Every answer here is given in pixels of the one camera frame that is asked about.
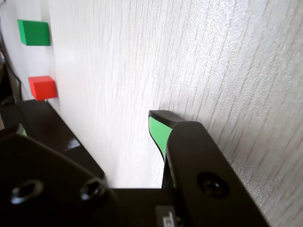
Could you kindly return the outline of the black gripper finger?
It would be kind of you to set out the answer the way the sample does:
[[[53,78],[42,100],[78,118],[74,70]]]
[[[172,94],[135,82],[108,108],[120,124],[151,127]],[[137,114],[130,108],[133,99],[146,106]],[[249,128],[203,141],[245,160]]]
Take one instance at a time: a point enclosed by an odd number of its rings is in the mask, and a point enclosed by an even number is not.
[[[3,227],[117,227],[118,204],[106,183],[16,128],[0,132]]]
[[[149,132],[165,160],[188,227],[266,227],[259,208],[200,122],[149,111]]]

